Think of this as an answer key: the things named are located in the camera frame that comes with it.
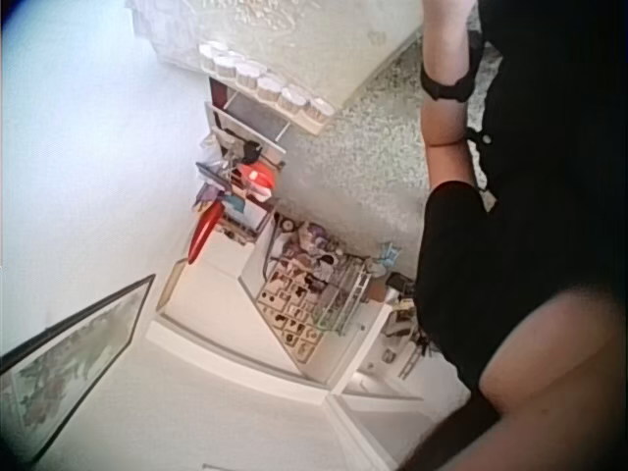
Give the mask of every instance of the jar lid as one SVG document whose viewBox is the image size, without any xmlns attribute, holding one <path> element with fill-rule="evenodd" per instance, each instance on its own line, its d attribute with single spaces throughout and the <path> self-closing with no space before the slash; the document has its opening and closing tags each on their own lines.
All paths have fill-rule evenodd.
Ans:
<svg viewBox="0 0 628 471">
<path fill-rule="evenodd" d="M 297 106 L 304 106 L 307 98 L 300 92 L 297 86 L 288 85 L 282 90 L 282 96 L 290 103 Z"/>
<path fill-rule="evenodd" d="M 315 98 L 310 102 L 310 104 L 328 118 L 332 117 L 336 112 L 334 107 L 322 98 Z"/>
<path fill-rule="evenodd" d="M 251 77 L 253 79 L 258 79 L 259 76 L 262 75 L 262 71 L 248 62 L 240 62 L 235 66 L 235 69 L 241 76 Z"/>
<path fill-rule="evenodd" d="M 227 52 L 229 47 L 220 41 L 207 41 L 207 45 L 215 52 Z"/>
<path fill-rule="evenodd" d="M 232 68 L 236 66 L 237 59 L 232 56 L 216 56 L 214 62 L 217 66 Z"/>
<path fill-rule="evenodd" d="M 248 64 L 249 66 L 254 67 L 255 69 L 257 69 L 258 71 L 260 71 L 260 75 L 264 75 L 268 72 L 268 67 L 266 67 L 264 64 L 257 62 L 257 61 L 246 61 L 246 64 Z"/>
<path fill-rule="evenodd" d="M 284 87 L 284 82 L 280 77 L 268 74 L 257 81 L 257 86 L 279 93 Z"/>
<path fill-rule="evenodd" d="M 201 56 L 204 56 L 207 59 L 211 59 L 214 57 L 214 50 L 212 49 L 212 46 L 210 46 L 209 44 L 199 45 L 198 52 L 200 53 Z"/>
</svg>

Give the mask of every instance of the person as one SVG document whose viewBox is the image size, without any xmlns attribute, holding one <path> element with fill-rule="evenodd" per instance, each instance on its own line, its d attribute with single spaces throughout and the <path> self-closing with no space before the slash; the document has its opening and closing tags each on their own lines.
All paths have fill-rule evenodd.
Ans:
<svg viewBox="0 0 628 471">
<path fill-rule="evenodd" d="M 480 131 L 474 4 L 423 0 L 415 291 L 471 399 L 400 469 L 598 469 L 625 449 L 624 2 L 481 0 L 479 44 L 502 58 Z"/>
</svg>

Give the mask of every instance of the red object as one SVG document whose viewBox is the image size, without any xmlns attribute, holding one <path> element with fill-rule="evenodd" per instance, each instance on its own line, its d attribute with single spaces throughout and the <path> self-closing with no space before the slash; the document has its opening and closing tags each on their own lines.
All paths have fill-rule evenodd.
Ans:
<svg viewBox="0 0 628 471">
<path fill-rule="evenodd" d="M 275 187 L 275 174 L 267 165 L 261 162 L 255 162 L 251 165 L 241 164 L 238 169 L 242 174 L 242 178 L 249 182 L 259 184 L 268 189 Z"/>
<path fill-rule="evenodd" d="M 212 234 L 214 227 L 220 218 L 225 213 L 225 206 L 220 201 L 214 201 L 212 205 L 207 208 L 207 211 L 198 220 L 194 235 L 192 236 L 192 242 L 189 245 L 189 252 L 187 253 L 187 263 L 191 265 L 198 257 L 198 254 L 203 249 L 203 245 L 207 241 L 207 237 Z"/>
</svg>

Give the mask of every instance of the speckled countertop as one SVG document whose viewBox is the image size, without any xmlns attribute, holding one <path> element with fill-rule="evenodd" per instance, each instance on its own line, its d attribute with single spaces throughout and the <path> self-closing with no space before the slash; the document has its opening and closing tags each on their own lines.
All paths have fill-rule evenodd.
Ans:
<svg viewBox="0 0 628 471">
<path fill-rule="evenodd" d="M 411 277 L 428 196 L 419 132 L 420 62 L 415 43 L 320 136 L 293 130 L 284 141 L 288 165 L 278 190 L 287 213 L 321 223 L 354 251 L 378 255 L 388 240 L 401 246 L 396 268 Z M 498 62 L 488 48 L 469 103 L 469 123 L 476 129 Z"/>
</svg>

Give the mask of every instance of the hanging item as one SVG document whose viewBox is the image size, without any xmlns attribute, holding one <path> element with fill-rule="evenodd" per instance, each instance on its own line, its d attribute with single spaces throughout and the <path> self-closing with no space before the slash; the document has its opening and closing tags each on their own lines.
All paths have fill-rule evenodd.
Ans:
<svg viewBox="0 0 628 471">
<path fill-rule="evenodd" d="M 220 201 L 214 201 L 207 211 L 198 220 L 192 242 L 189 245 L 189 252 L 187 254 L 187 263 L 191 265 L 194 263 L 200 251 L 203 249 L 203 245 L 207 241 L 207 238 L 216 227 L 220 218 L 225 213 L 225 205 Z"/>
</svg>

